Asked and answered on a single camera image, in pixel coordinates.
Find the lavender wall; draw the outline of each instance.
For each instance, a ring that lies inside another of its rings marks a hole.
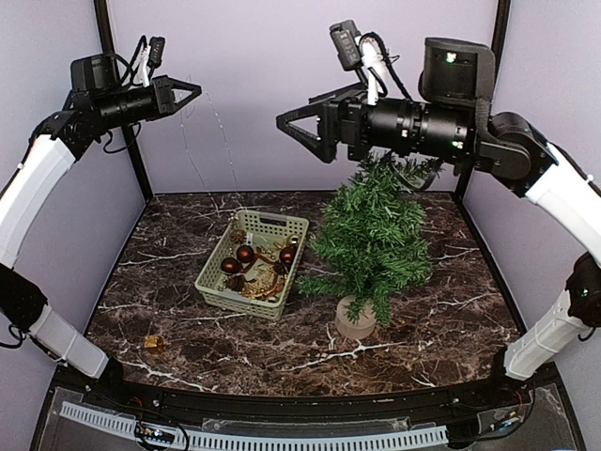
[[[340,68],[330,25],[352,18],[363,32],[378,31],[392,53],[401,54],[396,67],[417,96],[424,38],[441,35],[489,43],[496,4],[179,0],[167,6],[161,0],[113,0],[119,52],[131,54],[143,33],[165,36],[164,70],[189,76],[208,93],[182,117],[144,126],[140,141],[153,189],[170,193],[236,188],[208,96],[220,113],[240,190],[338,187],[355,169],[345,151],[339,153],[339,161],[325,165],[275,128],[278,114],[355,82],[354,74]],[[180,132],[172,133],[174,128]],[[203,182],[191,166],[186,144]],[[454,186],[452,171],[447,170],[433,189]]]
[[[588,173],[599,159],[599,2],[513,2],[494,109],[516,111],[567,149]],[[529,326],[550,308],[583,249],[541,210],[488,176],[467,205]],[[601,449],[601,337],[556,359],[589,449]]]
[[[60,109],[70,61],[100,51],[91,1],[10,0],[0,14],[0,186],[8,182],[33,128]],[[144,201],[126,155],[99,147],[59,183],[34,223],[17,270],[80,331]],[[0,318],[0,341],[11,340]],[[0,350],[2,449],[29,449],[54,365],[27,342]]]

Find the white cable tray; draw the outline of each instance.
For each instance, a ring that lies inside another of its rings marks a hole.
[[[136,419],[131,415],[103,412],[90,406],[64,401],[60,416],[117,437],[137,440],[133,435]],[[185,448],[186,441],[181,430],[162,425],[157,428],[176,436],[170,449]],[[440,426],[390,434],[317,439],[245,437],[187,429],[186,432],[190,437],[190,451],[403,451],[447,444],[449,441],[446,430],[445,426]],[[146,440],[149,443],[165,444]]]

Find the white arm segment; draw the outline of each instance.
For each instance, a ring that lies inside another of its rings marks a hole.
[[[555,218],[601,262],[601,197],[572,164],[550,143],[549,151],[559,164],[553,164],[526,193],[534,205]],[[590,328],[567,314],[570,295],[564,291],[551,309],[505,352],[505,374],[524,381],[548,359]]]
[[[27,231],[54,186],[75,163],[60,140],[43,134],[36,139],[17,176],[0,197],[0,264],[12,269]],[[49,305],[29,328],[29,335],[61,360],[91,378],[99,378],[108,363],[106,354],[90,343]]]
[[[558,160],[526,193],[534,205],[555,218],[582,244],[601,266],[601,197],[563,155],[547,148]]]
[[[90,378],[98,379],[108,364],[108,356],[49,305],[44,305],[39,319],[29,328],[29,334],[60,360]]]
[[[557,302],[524,336],[507,347],[505,375],[525,381],[538,367],[590,328],[570,317],[570,293],[562,292]]]
[[[0,263],[12,268],[25,235],[56,183],[70,170],[75,157],[60,139],[43,134],[20,165],[0,198]]]

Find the gold decoration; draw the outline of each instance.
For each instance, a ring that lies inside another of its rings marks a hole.
[[[160,335],[147,335],[144,340],[144,349],[151,354],[162,354],[165,351],[165,340]]]
[[[284,249],[286,246],[287,246],[287,244],[286,244],[286,241],[282,241],[282,242],[276,241],[276,242],[273,244],[273,247],[275,248],[275,250],[276,250],[276,251],[281,251],[281,250],[282,250],[282,249]],[[269,253],[269,254],[273,254],[273,251],[272,251],[272,250],[269,250],[269,251],[268,251],[268,253]]]
[[[297,247],[301,243],[301,237],[298,235],[289,235],[288,238],[285,239],[285,242],[288,246]]]

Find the light purple backdrop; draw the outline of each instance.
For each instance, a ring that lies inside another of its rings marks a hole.
[[[189,76],[206,91],[183,117],[144,126],[140,142],[153,189],[236,188],[209,96],[220,113],[238,189],[340,186],[355,170],[345,150],[336,163],[326,165],[275,128],[277,115],[304,105],[309,97],[355,83],[355,75],[340,67],[330,25],[354,19],[361,31],[378,31],[391,53],[401,55],[395,66],[417,97],[424,38],[490,43],[495,10],[493,0],[112,1],[119,52],[130,54],[143,33],[165,36],[164,70]],[[173,133],[176,127],[181,130]],[[186,143],[205,187],[190,163]],[[454,186],[447,170],[433,189]]]

